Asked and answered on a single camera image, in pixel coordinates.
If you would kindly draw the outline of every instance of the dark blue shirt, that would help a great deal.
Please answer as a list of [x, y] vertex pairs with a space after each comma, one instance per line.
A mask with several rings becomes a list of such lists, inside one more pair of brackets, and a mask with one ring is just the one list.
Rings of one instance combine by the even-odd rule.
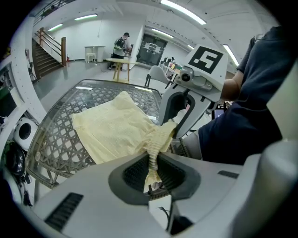
[[220, 117], [199, 129], [203, 160], [243, 164], [282, 138], [266, 104], [280, 87], [295, 58], [282, 27], [252, 38], [237, 70], [244, 74], [240, 95]]

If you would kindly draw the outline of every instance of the white ceiling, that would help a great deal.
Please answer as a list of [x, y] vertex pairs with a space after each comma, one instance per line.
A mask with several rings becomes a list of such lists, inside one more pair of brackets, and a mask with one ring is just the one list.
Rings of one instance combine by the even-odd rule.
[[[203, 26], [187, 15], [160, 4], [160, 1], [77, 0], [64, 6], [69, 5], [68, 10], [58, 21], [89, 12], [141, 14], [146, 16], [147, 26], [174, 36], [174, 41], [185, 49], [188, 44], [203, 44], [224, 50], [222, 44], [228, 44], [239, 62], [254, 35], [265, 33], [277, 25], [274, 18], [253, 0], [171, 0], [204, 19], [207, 23]], [[230, 66], [233, 68], [232, 71], [236, 69], [233, 63]]]

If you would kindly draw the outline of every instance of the person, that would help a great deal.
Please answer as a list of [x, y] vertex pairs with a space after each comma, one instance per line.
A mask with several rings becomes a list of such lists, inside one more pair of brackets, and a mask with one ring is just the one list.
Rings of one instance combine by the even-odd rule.
[[[131, 44], [128, 40], [129, 33], [126, 32], [122, 37], [116, 39], [114, 43], [113, 55], [112, 58], [124, 59], [125, 51], [131, 49]], [[108, 69], [111, 70], [113, 62], [110, 62]]]
[[221, 99], [234, 101], [218, 118], [180, 139], [190, 157], [211, 162], [244, 164], [282, 138], [266, 104], [281, 86], [295, 61], [281, 26], [250, 40], [232, 79], [224, 82]]

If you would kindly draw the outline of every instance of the vent grille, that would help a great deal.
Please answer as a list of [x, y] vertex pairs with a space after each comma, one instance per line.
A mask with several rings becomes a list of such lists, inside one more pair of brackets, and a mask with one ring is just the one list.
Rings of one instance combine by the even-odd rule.
[[83, 195], [77, 193], [69, 193], [67, 197], [56, 207], [56, 209], [48, 216], [45, 222], [57, 231], [61, 231], [68, 222], [71, 215], [79, 205]]

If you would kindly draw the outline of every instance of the ceiling light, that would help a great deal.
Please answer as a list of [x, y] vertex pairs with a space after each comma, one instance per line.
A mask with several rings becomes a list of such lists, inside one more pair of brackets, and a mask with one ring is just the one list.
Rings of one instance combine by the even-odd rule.
[[164, 4], [164, 5], [170, 6], [174, 9], [188, 15], [189, 17], [191, 17], [193, 20], [197, 21], [201, 25], [206, 24], [206, 22], [204, 20], [202, 20], [201, 18], [199, 18], [197, 15], [193, 14], [191, 11], [187, 10], [186, 8], [176, 4], [174, 2], [170, 2], [168, 0], [162, 0], [161, 3]]
[[79, 18], [76, 18], [75, 20], [82, 20], [82, 19], [90, 18], [90, 17], [97, 17], [97, 14], [92, 14], [92, 15], [88, 15], [88, 16], [84, 16], [84, 17], [79, 17]]
[[174, 38], [173, 36], [171, 36], [171, 35], [169, 35], [169, 34], [166, 34], [165, 32], [161, 32], [161, 31], [156, 30], [156, 29], [153, 29], [153, 28], [152, 28], [152, 31], [154, 31], [154, 32], [158, 32], [158, 33], [163, 34], [163, 35], [166, 35], [167, 37], [170, 37], [170, 38]]
[[86, 89], [86, 90], [92, 90], [93, 88], [91, 87], [75, 87], [76, 89]]
[[152, 90], [147, 89], [147, 88], [143, 88], [143, 87], [135, 87], [135, 88], [137, 88], [137, 89], [142, 89], [142, 90], [145, 90], [145, 91], [148, 91], [148, 92], [152, 92]]
[[224, 46], [225, 50], [229, 53], [229, 55], [232, 57], [232, 60], [234, 61], [235, 65], [238, 66], [239, 63], [238, 63], [236, 57], [234, 56], [233, 52], [229, 48], [229, 46], [228, 45], [223, 45], [223, 46]]
[[52, 27], [51, 29], [49, 29], [49, 31], [53, 31], [54, 29], [56, 29], [56, 28], [58, 28], [58, 27], [60, 27], [60, 26], [62, 26], [63, 24], [59, 24], [59, 25], [56, 25], [55, 27]]

